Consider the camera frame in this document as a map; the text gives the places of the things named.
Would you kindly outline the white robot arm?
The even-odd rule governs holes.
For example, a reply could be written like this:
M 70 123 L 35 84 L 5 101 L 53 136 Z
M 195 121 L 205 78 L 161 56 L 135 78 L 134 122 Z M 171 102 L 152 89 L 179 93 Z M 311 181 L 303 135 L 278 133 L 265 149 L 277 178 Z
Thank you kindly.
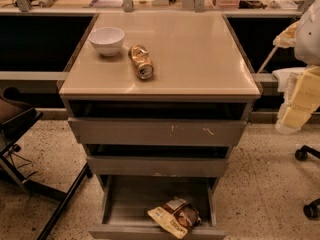
M 295 57 L 305 64 L 320 65 L 320 0 L 315 0 L 299 20 Z

